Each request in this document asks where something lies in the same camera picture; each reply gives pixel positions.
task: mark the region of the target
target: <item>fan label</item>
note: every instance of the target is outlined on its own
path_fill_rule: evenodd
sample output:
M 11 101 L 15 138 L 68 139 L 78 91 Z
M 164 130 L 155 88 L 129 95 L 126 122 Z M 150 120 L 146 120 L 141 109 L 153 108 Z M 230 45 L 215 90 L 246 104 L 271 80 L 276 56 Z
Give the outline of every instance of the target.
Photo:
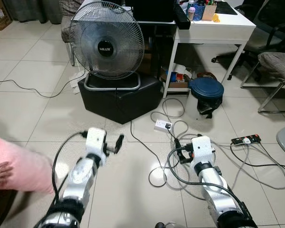
M 110 57 L 114 53 L 114 48 L 109 41 L 102 40 L 98 43 L 98 51 L 102 56 Z

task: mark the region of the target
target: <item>desk leg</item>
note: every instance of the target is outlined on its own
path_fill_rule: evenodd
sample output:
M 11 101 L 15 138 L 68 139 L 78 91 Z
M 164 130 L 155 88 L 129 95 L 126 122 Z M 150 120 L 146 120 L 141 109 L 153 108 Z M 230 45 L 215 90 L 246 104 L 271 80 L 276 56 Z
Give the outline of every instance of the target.
M 175 55 L 176 55 L 176 50 L 177 50 L 178 44 L 179 44 L 179 40 L 176 39 L 174 41 L 174 44 L 173 44 L 173 49 L 172 49 L 172 54 L 171 54 L 171 59 L 170 59 L 170 64 L 169 64 L 169 69 L 168 69 L 168 74 L 167 74 L 166 86 L 165 86 L 165 90 L 163 92 L 163 98 L 167 97 L 167 92 L 168 92 L 168 88 L 169 88 L 169 82 L 170 82 L 171 73 L 172 73 L 172 67 L 173 67 L 173 63 L 174 63 L 174 59 L 175 59 Z
M 226 74 L 225 74 L 223 80 L 221 81 L 221 83 L 224 83 L 225 80 L 226 80 L 226 79 L 229 77 L 229 75 L 231 74 L 231 72 L 232 72 L 234 66 L 236 65 L 236 63 L 237 63 L 237 61 L 238 61 L 238 58 L 239 58 L 240 55 L 242 54 L 242 51 L 243 51 L 245 45 L 246 45 L 246 43 L 239 46 L 239 48 L 238 48 L 238 50 L 237 50 L 237 53 L 236 53 L 236 55 L 234 56 L 234 58 L 233 58 L 233 60 L 232 60 L 232 62 L 231 62 L 231 64 L 230 64 L 230 66 L 229 66 L 229 68 L 228 68 L 228 70 L 227 70 L 227 72 L 226 72 Z

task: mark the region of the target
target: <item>fan grille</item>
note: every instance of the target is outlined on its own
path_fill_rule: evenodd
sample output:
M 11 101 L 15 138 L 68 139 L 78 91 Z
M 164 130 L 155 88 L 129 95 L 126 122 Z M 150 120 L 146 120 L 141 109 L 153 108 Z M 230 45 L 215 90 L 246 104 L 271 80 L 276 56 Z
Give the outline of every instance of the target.
M 105 79 L 128 77 L 144 54 L 137 21 L 111 2 L 92 2 L 71 21 L 70 44 L 78 61 L 92 74 Z

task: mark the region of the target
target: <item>pen holder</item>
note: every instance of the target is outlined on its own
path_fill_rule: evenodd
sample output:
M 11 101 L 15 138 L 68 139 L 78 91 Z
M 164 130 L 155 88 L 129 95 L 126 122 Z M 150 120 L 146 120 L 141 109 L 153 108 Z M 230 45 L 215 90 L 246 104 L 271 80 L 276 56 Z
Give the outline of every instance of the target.
M 205 5 L 199 6 L 198 3 L 194 3 L 193 7 L 195 8 L 193 20 L 201 20 L 203 17 L 204 10 L 205 10 Z
M 217 6 L 206 6 L 202 20 L 212 20 Z

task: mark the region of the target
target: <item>tile floor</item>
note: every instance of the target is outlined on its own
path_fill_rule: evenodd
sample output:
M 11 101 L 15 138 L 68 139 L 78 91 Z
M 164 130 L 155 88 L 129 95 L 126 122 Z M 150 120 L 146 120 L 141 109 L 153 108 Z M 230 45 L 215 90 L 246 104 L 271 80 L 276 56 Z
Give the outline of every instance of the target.
M 234 50 L 233 45 L 191 46 L 195 73 L 210 71 L 219 80 L 226 70 L 220 64 L 212 64 L 217 53 Z M 13 79 L 21 86 L 33 87 L 44 95 L 56 94 L 69 77 L 81 69 L 72 67 L 68 61 L 60 26 L 37 21 L 13 22 L 0 32 L 0 80 Z M 267 96 L 264 90 L 239 88 L 241 79 L 249 73 L 245 67 L 234 70 L 234 77 L 224 84 L 223 105 L 215 111 L 213 119 L 192 121 L 185 115 L 189 133 L 208 135 L 218 143 L 228 145 L 230 139 L 249 134 L 259 134 L 264 147 L 280 163 L 285 164 L 285 153 L 276 142 L 276 133 L 285 127 L 285 115 L 257 113 L 257 108 Z M 178 98 L 186 104 L 186 96 Z M 178 115 L 180 104 L 167 101 L 168 112 Z M 285 108 L 285 98 L 274 99 L 268 109 Z M 154 118 L 164 119 L 161 115 Z M 83 217 L 82 228 L 153 228 L 159 222 L 175 221 L 189 228 L 214 227 L 205 202 L 191 197 L 185 191 L 173 191 L 167 186 L 157 189 L 148 183 L 149 171 L 157 161 L 150 152 L 131 135 L 130 125 L 120 125 L 84 108 L 80 94 L 74 95 L 70 86 L 51 99 L 42 98 L 33 91 L 21 90 L 10 82 L 0 83 L 0 137 L 42 152 L 54 158 L 55 152 L 67 136 L 91 126 L 105 128 L 107 140 L 114 143 L 120 133 L 125 134 L 124 145 L 117 156 L 111 156 L 106 167 L 99 170 L 90 190 L 91 200 Z M 170 151 L 170 138 L 153 130 L 150 113 L 133 121 L 133 133 L 154 150 L 162 162 Z M 185 130 L 179 124 L 176 133 Z M 69 142 L 57 163 L 59 181 L 85 152 L 81 138 Z M 245 157 L 244 150 L 237 150 Z M 217 164 L 228 183 L 234 181 L 237 168 L 217 148 Z M 253 164 L 269 162 L 257 152 L 251 152 Z M 276 168 L 245 168 L 254 177 L 276 186 L 285 180 Z M 186 178 L 182 167 L 180 175 Z M 178 182 L 167 172 L 168 183 L 179 187 Z M 162 181 L 161 174 L 151 176 L 154 182 Z M 194 173 L 192 180 L 197 180 Z M 200 188 L 187 190 L 200 195 Z M 285 190 L 273 190 L 240 174 L 234 188 L 236 195 L 249 208 L 255 222 L 261 228 L 285 228 Z M 53 195 L 19 193 L 2 225 L 3 228 L 31 228 L 47 210 Z

